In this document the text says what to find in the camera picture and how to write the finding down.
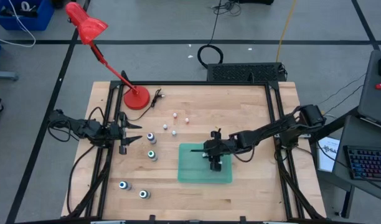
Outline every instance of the floor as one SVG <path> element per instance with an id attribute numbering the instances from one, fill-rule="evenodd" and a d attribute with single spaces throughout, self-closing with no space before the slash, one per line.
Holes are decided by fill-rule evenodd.
<path id="1" fill-rule="evenodd" d="M 97 38 L 99 48 L 112 67 L 125 69 L 131 80 L 206 79 L 196 55 L 211 37 L 215 15 L 210 7 L 217 0 L 78 2 L 89 2 L 89 15 L 109 24 Z M 242 4 L 240 16 L 220 16 L 214 39 L 220 40 L 217 46 L 224 52 L 224 62 L 274 62 L 291 3 Z M 33 48 L 2 45 L 0 70 L 17 72 L 20 79 L 0 80 L 5 106 L 0 116 L 0 223 L 7 219 L 38 143 L 39 156 L 16 222 L 60 216 L 77 142 L 64 144 L 43 133 L 42 144 L 35 142 L 45 112 L 48 107 L 61 108 L 71 117 L 82 118 L 92 83 L 115 79 L 88 47 L 72 40 L 73 33 L 65 11 L 56 10 L 47 30 L 34 32 L 39 41 Z M 1 26 L 0 38 L 31 43 L 27 34 Z M 280 61 L 286 65 L 288 80 L 296 83 L 301 104 L 319 103 L 363 75 L 370 52 L 381 49 L 381 0 L 299 0 L 283 44 Z M 208 50 L 202 57 L 207 63 L 218 60 Z M 353 83 L 320 109 L 328 111 L 362 83 L 363 79 Z M 359 95 L 360 91 L 330 114 L 340 116 L 355 107 Z M 357 190 L 350 218 L 345 220 L 334 214 L 341 209 L 345 192 L 325 182 L 320 185 L 329 218 L 381 223 L 381 200 Z"/>

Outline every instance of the red desk lamp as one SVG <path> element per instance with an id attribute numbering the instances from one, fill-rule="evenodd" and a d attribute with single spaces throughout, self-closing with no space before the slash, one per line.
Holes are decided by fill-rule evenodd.
<path id="1" fill-rule="evenodd" d="M 99 19 L 90 17 L 84 9 L 75 2 L 70 2 L 66 5 L 66 13 L 69 16 L 70 21 L 77 28 L 82 43 L 89 45 L 98 61 L 100 61 L 104 66 L 106 66 L 106 68 L 108 68 L 119 79 L 121 79 L 121 81 L 131 88 L 131 91 L 128 91 L 125 94 L 124 103 L 133 110 L 140 110 L 148 105 L 150 100 L 148 90 L 143 86 L 134 86 L 122 77 L 108 64 L 108 62 L 103 58 L 103 55 L 98 47 L 93 43 L 93 40 L 106 28 L 108 28 L 108 24 Z"/>

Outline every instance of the keyboard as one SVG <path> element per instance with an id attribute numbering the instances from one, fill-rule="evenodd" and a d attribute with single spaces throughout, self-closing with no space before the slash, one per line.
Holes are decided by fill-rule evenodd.
<path id="1" fill-rule="evenodd" d="M 348 166 L 354 180 L 381 181 L 381 147 L 344 146 Z"/>

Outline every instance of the yellow cable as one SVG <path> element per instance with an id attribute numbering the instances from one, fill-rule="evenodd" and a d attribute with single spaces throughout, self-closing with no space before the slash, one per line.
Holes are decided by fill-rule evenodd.
<path id="1" fill-rule="evenodd" d="M 282 36 L 280 37 L 280 40 L 279 40 L 278 53 L 276 54 L 276 62 L 278 62 L 279 54 L 280 54 L 280 47 L 282 46 L 282 40 L 283 40 L 283 37 L 285 36 L 286 29 L 288 28 L 288 24 L 289 24 L 291 15 L 293 14 L 294 7 L 296 6 L 296 2 L 297 2 L 297 0 L 293 0 L 293 4 L 291 5 L 291 9 L 290 9 L 290 12 L 288 15 L 288 19 L 286 20 L 285 28 L 283 29 Z"/>

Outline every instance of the wooden tabletop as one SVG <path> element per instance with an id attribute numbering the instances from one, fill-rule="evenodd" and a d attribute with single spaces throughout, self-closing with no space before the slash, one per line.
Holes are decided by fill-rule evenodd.
<path id="1" fill-rule="evenodd" d="M 96 106 L 105 108 L 109 84 L 93 84 L 85 117 L 88 117 Z M 253 130 L 270 123 L 263 86 L 154 85 L 146 88 L 151 98 L 158 88 L 162 88 L 161 93 L 165 97 L 140 120 L 132 121 L 143 129 L 127 129 L 128 136 L 144 137 L 128 147 L 127 155 L 120 155 L 119 143 L 115 144 L 103 219 L 147 220 L 149 215 L 155 215 L 157 220 L 229 221 L 239 220 L 239 216 L 246 216 L 248 221 L 286 220 L 278 166 L 273 157 L 273 138 L 262 141 L 256 147 L 254 159 L 249 163 L 232 158 L 231 184 L 182 184 L 177 181 L 180 143 L 204 142 L 210 139 L 210 132 L 217 128 L 222 128 L 222 137 L 225 139 L 231 133 Z M 280 83 L 280 93 L 285 113 L 293 111 L 299 105 L 294 83 Z M 278 119 L 273 91 L 271 95 L 275 117 Z M 121 110 L 130 119 L 137 118 L 144 111 L 130 110 L 124 103 Z M 178 114 L 177 119 L 172 116 L 174 112 Z M 98 113 L 94 113 L 94 118 L 102 121 Z M 186 124 L 185 118 L 189 118 L 189 124 Z M 167 130 L 163 129 L 164 124 L 168 125 Z M 176 136 L 171 134 L 173 130 L 176 131 Z M 146 139 L 147 133 L 150 132 L 157 138 L 154 145 Z M 300 139 L 299 145 L 309 150 L 307 140 Z M 88 140 L 81 140 L 76 159 L 89 147 Z M 148 159 L 149 150 L 154 150 L 158 155 L 156 162 Z M 70 196 L 72 209 L 89 189 L 95 155 L 96 149 L 78 163 L 73 173 Z M 243 158 L 249 156 L 249 153 L 241 155 Z M 325 217 L 311 155 L 295 149 L 293 157 L 300 190 L 311 205 Z M 130 182 L 133 189 L 121 190 L 119 182 L 123 180 Z M 139 191 L 143 189 L 151 192 L 150 199 L 139 197 Z M 99 197 L 98 191 L 95 194 L 93 214 L 96 214 Z M 290 188 L 289 197 L 293 216 L 296 217 L 296 206 Z M 63 206 L 62 214 L 67 214 L 66 206 Z"/>

